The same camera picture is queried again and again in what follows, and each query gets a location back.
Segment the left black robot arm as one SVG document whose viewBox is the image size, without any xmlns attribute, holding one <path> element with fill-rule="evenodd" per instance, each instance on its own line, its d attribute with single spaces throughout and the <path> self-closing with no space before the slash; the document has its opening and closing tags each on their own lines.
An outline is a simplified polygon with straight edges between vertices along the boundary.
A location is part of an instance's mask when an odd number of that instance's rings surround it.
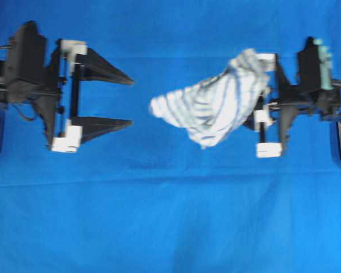
<svg viewBox="0 0 341 273">
<path fill-rule="evenodd" d="M 121 85 L 134 82 L 89 48 L 84 41 L 63 40 L 44 65 L 45 39 L 13 39 L 8 45 L 7 59 L 0 60 L 0 107 L 26 103 L 44 123 L 47 147 L 53 152 L 76 152 L 80 145 L 101 135 L 133 125 L 126 119 L 78 116 L 80 82 L 104 81 Z M 63 114 L 62 86 L 66 77 L 60 75 L 60 63 L 69 65 L 72 78 L 70 114 L 62 121 L 63 131 L 55 133 L 56 115 Z"/>
</svg>

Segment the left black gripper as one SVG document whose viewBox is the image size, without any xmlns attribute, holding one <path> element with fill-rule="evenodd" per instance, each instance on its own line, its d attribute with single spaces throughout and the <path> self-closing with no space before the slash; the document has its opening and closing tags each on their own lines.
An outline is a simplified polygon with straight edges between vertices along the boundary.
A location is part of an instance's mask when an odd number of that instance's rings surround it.
<svg viewBox="0 0 341 273">
<path fill-rule="evenodd" d="M 64 114 L 64 108 L 60 105 L 61 88 L 66 82 L 65 77 L 60 77 L 62 58 L 69 64 L 72 93 L 70 118 L 64 121 L 64 131 L 56 136 L 56 115 Z M 89 48 L 85 41 L 58 40 L 57 48 L 51 55 L 51 61 L 44 68 L 43 86 L 36 91 L 35 94 L 38 97 L 34 100 L 34 110 L 44 123 L 47 147 L 51 148 L 53 152 L 77 152 L 80 145 L 94 138 L 134 124 L 133 121 L 124 119 L 77 117 L 80 80 L 103 81 L 128 86 L 134 84 L 133 79 L 110 64 L 95 50 Z"/>
</svg>

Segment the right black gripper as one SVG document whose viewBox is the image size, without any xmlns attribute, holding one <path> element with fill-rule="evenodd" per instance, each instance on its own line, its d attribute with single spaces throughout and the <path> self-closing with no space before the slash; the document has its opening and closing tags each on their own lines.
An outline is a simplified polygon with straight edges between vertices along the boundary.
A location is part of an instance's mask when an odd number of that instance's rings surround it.
<svg viewBox="0 0 341 273">
<path fill-rule="evenodd" d="M 252 114 L 253 130 L 259 133 L 257 158 L 277 158 L 284 154 L 289 140 L 289 129 L 298 115 L 324 115 L 324 90 L 303 93 L 299 82 L 291 84 L 275 53 L 257 53 L 264 72 L 275 71 L 278 97 L 259 105 Z M 278 141 L 267 142 L 267 128 L 278 124 Z"/>
</svg>

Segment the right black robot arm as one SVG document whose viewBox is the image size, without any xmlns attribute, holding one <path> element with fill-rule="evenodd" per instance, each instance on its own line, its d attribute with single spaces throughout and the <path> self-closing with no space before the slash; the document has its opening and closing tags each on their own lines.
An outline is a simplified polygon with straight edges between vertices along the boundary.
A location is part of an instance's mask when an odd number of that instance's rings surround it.
<svg viewBox="0 0 341 273">
<path fill-rule="evenodd" d="M 318 51 L 307 50 L 297 54 L 299 82 L 292 85 L 285 76 L 279 62 L 275 62 L 278 95 L 275 100 L 265 104 L 262 97 L 245 122 L 246 126 L 260 134 L 256 145 L 258 158 L 275 158 L 281 156 L 287 147 L 288 130 L 298 115 L 318 113 L 322 121 L 337 121 L 341 137 L 341 81 L 334 80 L 330 75 L 331 62 L 329 55 Z M 278 112 L 277 119 L 271 117 L 272 112 Z M 273 122 L 278 123 L 279 142 L 265 140 L 265 131 Z"/>
</svg>

